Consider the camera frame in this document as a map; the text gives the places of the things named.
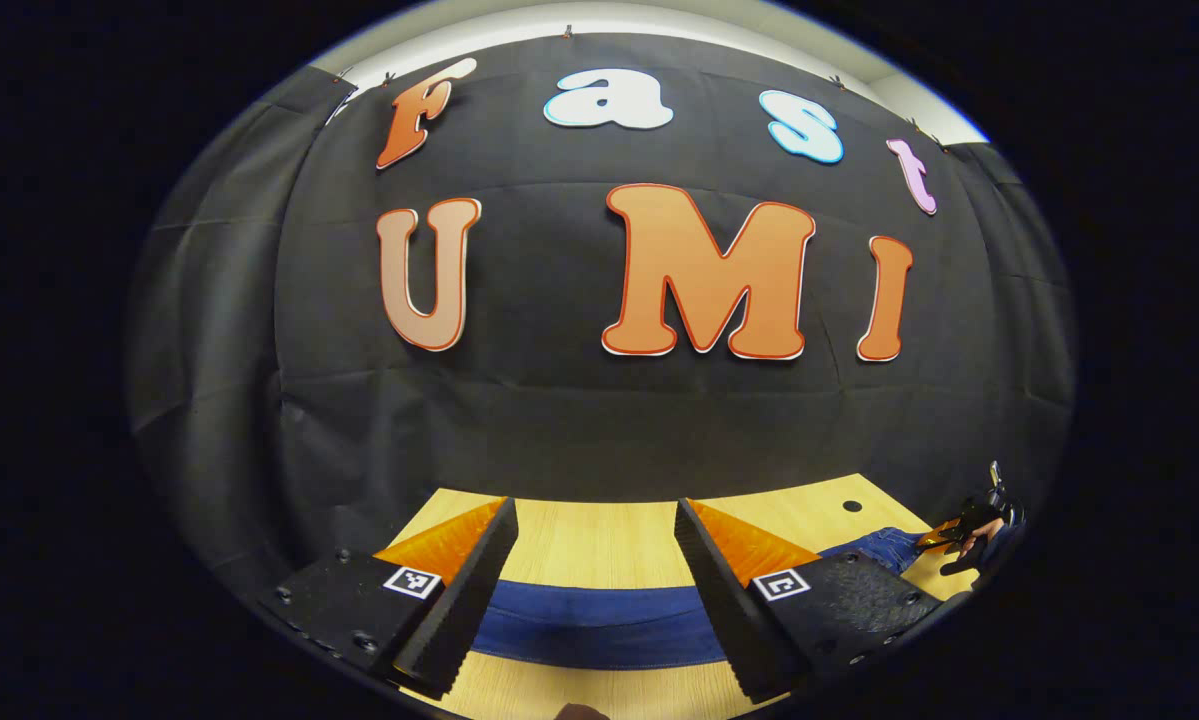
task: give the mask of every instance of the black fabric backdrop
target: black fabric backdrop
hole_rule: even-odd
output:
[[[251,593],[335,544],[384,547],[435,488],[571,501],[710,497],[858,471],[945,519],[1000,460],[1038,507],[1074,401],[1070,283],[1046,223],[992,146],[950,155],[891,111],[811,74],[701,42],[540,38],[468,54],[415,155],[376,173],[390,102],[460,58],[349,90],[302,69],[203,152],[155,223],[134,279],[128,387],[147,471],[201,559]],[[662,85],[667,126],[562,128],[541,107],[578,69]],[[825,105],[843,161],[789,155],[764,90]],[[884,147],[928,169],[929,218]],[[631,182],[683,187],[727,246],[751,208],[817,220],[805,353],[787,363],[680,346],[617,357],[625,231],[604,202]],[[430,353],[380,297],[375,218],[476,196],[466,331]],[[902,351],[856,359],[887,234],[914,252]],[[433,304],[434,237],[410,278]],[[728,323],[741,322],[737,313]]]

